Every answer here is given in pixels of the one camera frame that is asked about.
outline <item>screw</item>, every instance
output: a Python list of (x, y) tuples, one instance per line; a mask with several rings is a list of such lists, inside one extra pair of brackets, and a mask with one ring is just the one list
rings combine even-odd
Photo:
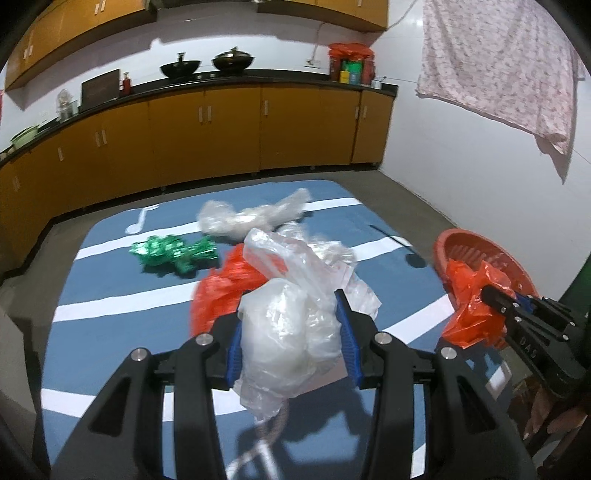
[(213, 337), (209, 333), (202, 333), (201, 335), (197, 335), (195, 341), (198, 345), (206, 346), (213, 342)]
[(380, 345), (387, 345), (392, 342), (392, 335), (388, 332), (378, 332), (375, 334), (374, 340)]
[(147, 356), (148, 351), (145, 348), (136, 348), (133, 352), (131, 352), (131, 359), (134, 362), (141, 362)]
[(450, 346), (445, 346), (441, 349), (441, 356), (445, 360), (453, 360), (457, 357), (457, 352)]

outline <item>power outlet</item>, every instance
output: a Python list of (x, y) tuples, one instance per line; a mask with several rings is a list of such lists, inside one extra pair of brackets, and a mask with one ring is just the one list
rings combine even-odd
[(306, 64), (304, 65), (304, 67), (319, 69), (320, 68), (320, 60), (312, 60), (312, 59), (306, 60)]

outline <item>white wall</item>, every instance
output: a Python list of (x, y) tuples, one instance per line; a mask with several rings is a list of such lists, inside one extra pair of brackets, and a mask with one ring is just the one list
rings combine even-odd
[[(391, 0), (390, 23), (411, 3)], [(591, 80), (578, 85), (570, 166), (555, 167), (533, 135), (419, 99), (422, 45), (423, 0), (372, 45), (378, 74), (400, 86), (382, 171), (461, 228), (502, 245), (541, 294), (560, 297), (591, 251)]]
[[(320, 68), (306, 66), (320, 23), (282, 15), (257, 14), (255, 4), (189, 5), (158, 12), (158, 21), (89, 45), (58, 62), (23, 88), (4, 97), (0, 151), (20, 130), (56, 116), (56, 96), (67, 88), (80, 99), (85, 80), (114, 69), (129, 72), (132, 83), (164, 78), (160, 65), (201, 60), (199, 71), (214, 70), (215, 55), (238, 46), (255, 57), (252, 69), (304, 70), (328, 73), (328, 44), (362, 41), (363, 35), (335, 25), (323, 25), (316, 58)], [(4, 78), (0, 77), (0, 87)]]

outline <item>blue gripper pad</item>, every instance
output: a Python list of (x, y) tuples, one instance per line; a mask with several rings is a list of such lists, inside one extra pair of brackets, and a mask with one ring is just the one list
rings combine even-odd
[(335, 292), (336, 295), (336, 319), (340, 322), (340, 342), (343, 360), (347, 368), (347, 374), (353, 379), (356, 387), (361, 386), (363, 372), (361, 370), (361, 352), (353, 328), (349, 321), (351, 308), (342, 290)]
[(226, 382), (228, 387), (232, 388), (234, 382), (240, 378), (242, 372), (242, 347), (240, 346), (242, 341), (242, 322), (238, 322), (236, 331), (230, 348), (228, 348), (228, 358), (226, 361)]

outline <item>crumpled plastic bag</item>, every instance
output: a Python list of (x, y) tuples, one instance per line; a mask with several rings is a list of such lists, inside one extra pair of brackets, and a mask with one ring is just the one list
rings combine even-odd
[[(341, 356), (335, 290), (342, 288), (351, 307), (373, 319), (381, 302), (350, 265), (327, 265), (300, 240), (253, 228), (243, 257), (271, 280), (244, 295), (238, 307), (248, 334), (235, 389), (244, 407), (268, 420)], [(276, 360), (283, 354), (285, 362)]]
[(197, 220), (204, 233), (242, 242), (251, 228), (272, 231), (290, 220), (301, 218), (310, 199), (307, 189), (297, 189), (275, 205), (245, 208), (238, 213), (226, 202), (209, 200), (201, 208)]
[(515, 298), (509, 277), (484, 260), (477, 271), (473, 271), (464, 262), (450, 260), (446, 273), (458, 308), (441, 336), (462, 348), (468, 348), (482, 340), (488, 346), (494, 345), (503, 335), (505, 317), (484, 303), (480, 292), (485, 285), (493, 285)]
[(262, 286), (267, 278), (242, 258), (244, 244), (235, 246), (223, 267), (212, 268), (197, 284), (191, 303), (191, 336), (211, 330), (218, 317), (233, 313), (242, 294)]
[(352, 248), (346, 247), (336, 240), (326, 240), (320, 235), (310, 236), (306, 227), (300, 223), (287, 222), (277, 230), (277, 233), (305, 242), (324, 263), (329, 265), (339, 260), (353, 267), (357, 264)]

